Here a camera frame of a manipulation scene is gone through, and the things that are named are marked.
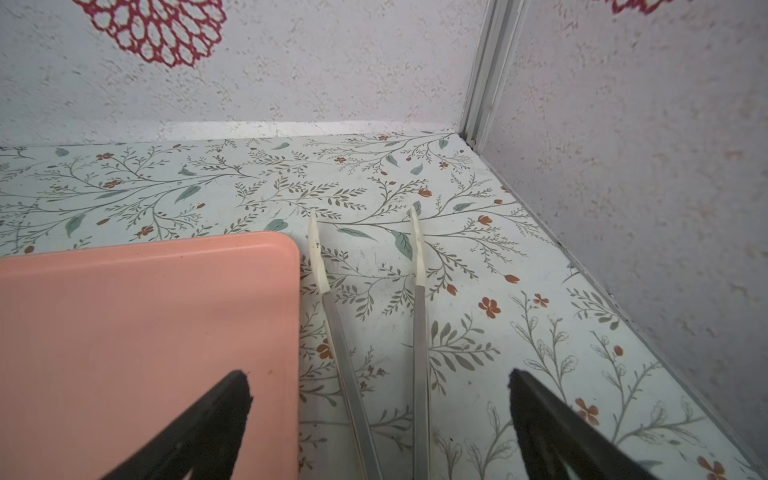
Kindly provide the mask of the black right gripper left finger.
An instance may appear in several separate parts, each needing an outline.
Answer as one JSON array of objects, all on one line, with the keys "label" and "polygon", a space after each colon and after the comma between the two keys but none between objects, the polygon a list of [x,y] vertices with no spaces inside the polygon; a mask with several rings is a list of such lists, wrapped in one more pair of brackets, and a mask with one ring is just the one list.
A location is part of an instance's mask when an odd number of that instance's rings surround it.
[{"label": "black right gripper left finger", "polygon": [[253,397],[244,372],[232,371],[107,479],[230,479]]}]

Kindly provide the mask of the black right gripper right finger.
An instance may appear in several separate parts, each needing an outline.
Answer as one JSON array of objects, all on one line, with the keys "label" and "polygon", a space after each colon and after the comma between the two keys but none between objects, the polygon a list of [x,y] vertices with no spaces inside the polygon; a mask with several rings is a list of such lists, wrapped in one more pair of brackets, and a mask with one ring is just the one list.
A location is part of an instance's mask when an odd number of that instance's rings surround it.
[{"label": "black right gripper right finger", "polygon": [[652,479],[527,371],[509,376],[510,413],[530,479]]}]

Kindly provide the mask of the steel tongs with white tips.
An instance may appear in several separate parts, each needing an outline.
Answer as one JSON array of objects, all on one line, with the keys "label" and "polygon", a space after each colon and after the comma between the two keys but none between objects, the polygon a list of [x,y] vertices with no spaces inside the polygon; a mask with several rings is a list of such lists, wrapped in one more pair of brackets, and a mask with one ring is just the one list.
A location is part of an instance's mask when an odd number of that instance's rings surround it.
[{"label": "steel tongs with white tips", "polygon": [[[412,260],[415,265],[415,293],[412,340],[412,392],[413,392],[413,477],[429,479],[431,477],[431,419],[429,389],[429,339],[427,335],[426,315],[426,262],[424,241],[418,213],[412,209],[410,219],[413,232],[406,241],[412,248]],[[308,228],[309,256],[312,273],[321,294],[321,302],[326,314],[326,330],[330,349],[333,354],[337,378],[343,394],[348,420],[354,435],[358,460],[364,479],[383,477],[373,433],[365,410],[357,375],[349,356],[343,322],[331,293],[319,236],[315,213],[310,214]]]}]

